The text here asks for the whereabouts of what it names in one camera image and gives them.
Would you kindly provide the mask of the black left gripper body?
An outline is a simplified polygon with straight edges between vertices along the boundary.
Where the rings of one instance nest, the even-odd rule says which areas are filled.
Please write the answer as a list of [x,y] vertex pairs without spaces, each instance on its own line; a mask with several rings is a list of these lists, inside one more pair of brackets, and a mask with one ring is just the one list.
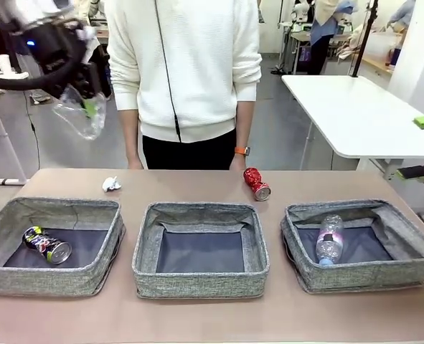
[[49,21],[25,29],[19,37],[43,72],[22,80],[23,85],[75,85],[77,70],[86,63],[88,25],[79,19]]

